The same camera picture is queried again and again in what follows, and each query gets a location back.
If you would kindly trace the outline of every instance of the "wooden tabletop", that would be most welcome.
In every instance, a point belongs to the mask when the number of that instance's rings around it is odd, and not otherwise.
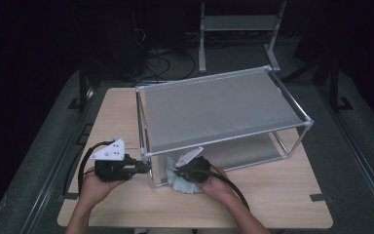
[[[135,89],[110,89],[99,109],[84,152],[95,144],[123,137],[126,153],[140,160]],[[283,141],[298,138],[286,131]],[[87,168],[94,164],[91,160]],[[325,229],[333,224],[318,182],[300,144],[289,159],[227,173],[243,193],[253,214],[268,228]],[[77,193],[77,172],[68,192]],[[65,200],[58,224],[66,226],[77,200]],[[135,175],[98,204],[90,226],[115,227],[235,227],[229,213],[204,194],[183,194],[169,186],[151,188],[147,175]]]

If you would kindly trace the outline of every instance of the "white object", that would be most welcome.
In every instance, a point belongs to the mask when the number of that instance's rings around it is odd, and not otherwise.
[[[175,164],[177,168],[182,167],[188,163],[190,163],[191,160],[197,157],[201,152],[203,151],[202,147],[198,147],[197,149],[193,149],[188,152],[184,152],[180,158],[178,159],[178,163]]]
[[[123,161],[125,158],[125,142],[123,138],[120,138],[110,145],[100,149],[95,154],[91,155],[93,160],[111,160],[111,161]]]

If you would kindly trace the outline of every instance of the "hand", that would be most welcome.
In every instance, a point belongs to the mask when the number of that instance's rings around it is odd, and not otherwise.
[[[114,188],[124,182],[126,180],[103,182],[94,173],[94,168],[90,168],[84,177],[79,203],[92,209],[96,204],[104,200]]]
[[[222,169],[211,167],[210,171],[227,178],[226,173]],[[198,185],[207,196],[221,203],[225,203],[232,196],[237,197],[233,189],[226,182],[214,176],[209,176],[206,182],[199,183]]]

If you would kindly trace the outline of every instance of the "person's right hand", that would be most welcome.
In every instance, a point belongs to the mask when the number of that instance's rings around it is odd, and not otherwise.
[[[226,173],[222,169],[211,167],[210,171],[227,178]],[[214,176],[209,176],[207,181],[198,185],[207,196],[221,203],[227,202],[232,196],[236,197],[235,192],[226,182]]]

